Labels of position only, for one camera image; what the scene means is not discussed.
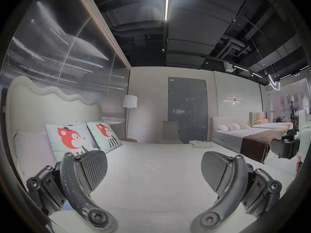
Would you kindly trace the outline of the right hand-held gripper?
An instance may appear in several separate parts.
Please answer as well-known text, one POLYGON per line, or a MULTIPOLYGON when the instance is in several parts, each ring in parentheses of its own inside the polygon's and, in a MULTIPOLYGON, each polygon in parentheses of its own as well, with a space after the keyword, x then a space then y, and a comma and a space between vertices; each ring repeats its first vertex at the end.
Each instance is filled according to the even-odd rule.
POLYGON ((305 109, 299 111, 298 130, 290 129, 281 138, 271 141, 271 151, 278 158, 292 159, 295 156, 304 160, 310 147, 311 122, 305 109))

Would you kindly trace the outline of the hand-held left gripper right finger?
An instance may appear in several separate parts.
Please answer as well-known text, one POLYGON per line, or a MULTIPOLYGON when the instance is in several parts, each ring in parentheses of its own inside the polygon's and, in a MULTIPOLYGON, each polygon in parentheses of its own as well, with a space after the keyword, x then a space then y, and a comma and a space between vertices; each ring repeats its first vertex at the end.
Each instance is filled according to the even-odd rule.
POLYGON ((254 169, 241 154, 226 156, 205 152, 201 172, 217 199, 212 207, 194 218, 192 233, 214 233, 225 225, 239 205, 253 218, 265 215, 280 199, 282 184, 262 168, 254 169))

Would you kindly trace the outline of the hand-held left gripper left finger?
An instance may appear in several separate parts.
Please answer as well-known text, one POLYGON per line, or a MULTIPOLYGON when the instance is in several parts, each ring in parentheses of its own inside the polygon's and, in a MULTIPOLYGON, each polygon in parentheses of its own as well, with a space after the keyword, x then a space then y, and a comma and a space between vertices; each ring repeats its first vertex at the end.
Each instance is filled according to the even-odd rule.
POLYGON ((91 199, 91 193, 104 179, 107 168, 107 157, 101 150, 79 156, 67 152, 55 167, 46 165, 26 181, 28 194, 47 216, 62 211, 68 202, 87 225, 112 233, 117 230, 117 220, 91 199))

